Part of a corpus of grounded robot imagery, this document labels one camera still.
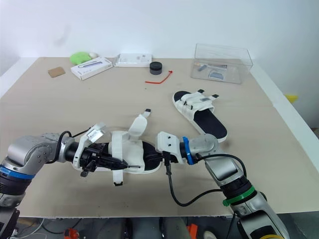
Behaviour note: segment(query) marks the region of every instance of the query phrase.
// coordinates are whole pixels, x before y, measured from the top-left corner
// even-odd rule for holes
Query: green ring
[[[232,203],[236,203],[244,198],[247,198],[249,195],[251,195],[255,191],[254,186],[251,186],[250,189],[248,189],[246,192],[244,192],[241,195],[238,195],[237,197],[231,198],[231,199],[225,199],[223,200],[223,205],[228,207]]]

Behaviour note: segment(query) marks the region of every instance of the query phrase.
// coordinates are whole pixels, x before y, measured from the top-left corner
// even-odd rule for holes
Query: white box
[[[149,67],[151,54],[120,54],[114,60],[116,67]]]
[[[71,72],[80,80],[84,81],[85,79],[88,79],[89,77],[99,74],[102,71],[106,71],[112,67],[112,62],[105,57],[100,56],[80,65],[71,67]]]

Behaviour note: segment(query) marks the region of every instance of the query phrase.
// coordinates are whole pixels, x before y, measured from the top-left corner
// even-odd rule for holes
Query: red object
[[[190,226],[187,226],[187,230],[190,234],[191,239],[196,239],[197,229],[198,226],[193,223]]]
[[[77,230],[69,228],[64,231],[64,239],[79,239],[80,235]]]
[[[145,83],[151,83],[151,84],[161,84],[164,81],[166,81],[166,79],[173,73],[173,71],[168,71],[169,74],[164,78],[164,80],[160,81],[160,82],[153,82],[153,81],[145,81]]]

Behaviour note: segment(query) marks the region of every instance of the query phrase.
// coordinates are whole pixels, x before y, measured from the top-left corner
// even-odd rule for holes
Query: black cable
[[[81,134],[83,134],[83,133],[86,133],[87,131],[89,131],[90,128],[91,128],[91,127],[89,127],[88,129],[86,129],[86,130],[84,130],[84,131],[82,131],[82,132],[79,132],[79,133],[73,135],[72,138],[75,138],[76,136],[79,136],[79,135],[81,135]]]
[[[166,174],[168,176],[168,182],[169,182],[169,189],[170,189],[170,194],[171,196],[173,197],[174,201],[181,207],[187,207],[189,206],[190,204],[192,204],[193,202],[195,202],[196,200],[198,200],[199,198],[201,198],[202,196],[208,194],[208,193],[214,193],[214,192],[222,192],[221,189],[211,189],[211,190],[208,190],[206,192],[203,192],[201,194],[199,194],[198,196],[194,197],[192,200],[190,200],[188,203],[181,203],[175,196],[175,193],[174,193],[174,189],[173,189],[173,182],[171,180],[171,172],[170,172],[170,168],[169,168],[169,165],[166,166]]]
[[[74,224],[74,226],[72,226],[72,227],[70,227],[70,228],[76,227],[76,226],[80,223],[81,220],[82,220],[82,218],[80,218],[80,219],[77,221],[77,223]],[[43,229],[45,229],[48,233],[52,233],[52,234],[64,234],[64,232],[56,233],[56,232],[50,231],[50,230],[47,229],[43,224],[41,225],[41,227],[42,227]]]
[[[202,157],[198,158],[197,161],[200,161],[200,160],[206,159],[206,158],[214,158],[214,157],[229,157],[229,158],[233,158],[233,159],[237,160],[240,163],[241,167],[243,168],[243,173],[244,173],[245,177],[247,177],[247,171],[246,171],[246,167],[244,165],[244,162],[241,161],[240,158],[238,158],[238,157],[236,157],[234,155],[231,155],[231,154],[219,153],[219,154],[212,154],[212,155],[202,156]]]
[[[234,223],[235,223],[235,218],[236,218],[236,214],[234,213],[233,214],[233,218],[231,219],[231,222],[230,222],[230,225],[229,225],[229,229],[228,229],[228,233],[227,233],[226,239],[229,239],[229,237],[230,237],[231,230],[233,229],[233,226],[234,226]]]
[[[54,163],[56,160],[58,160],[59,154],[60,154],[61,145],[62,145],[62,138],[63,138],[63,136],[65,134],[68,134],[70,137],[72,137],[72,134],[70,133],[70,131],[64,131],[64,132],[62,132],[62,134],[60,134],[60,137],[58,139],[58,143],[56,145],[56,151],[55,151],[54,159],[51,160],[51,161],[46,162],[47,164]]]

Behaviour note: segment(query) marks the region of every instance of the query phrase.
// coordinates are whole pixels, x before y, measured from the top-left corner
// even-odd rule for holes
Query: robotic arm
[[[81,176],[94,172],[98,167],[111,170],[135,167],[125,160],[113,158],[107,143],[97,144],[91,140],[91,143],[80,141],[79,144],[71,134],[64,135],[46,133],[38,137],[24,136],[8,148],[7,157],[0,165],[1,239],[11,236],[19,215],[15,207],[20,204],[26,188],[44,164],[70,161],[74,165],[74,159],[78,157],[76,164],[82,167]],[[166,166],[171,162],[193,165],[204,160],[208,172],[226,197],[223,204],[230,206],[240,218],[238,228],[243,238],[260,239],[277,235],[276,238],[289,239],[282,221],[234,162],[235,156],[224,154],[214,136],[200,135],[191,140],[184,137],[180,142],[175,135],[160,132],[156,139],[158,152],[145,142],[143,148],[144,161],[151,155],[158,162],[150,162],[157,165],[163,158]]]

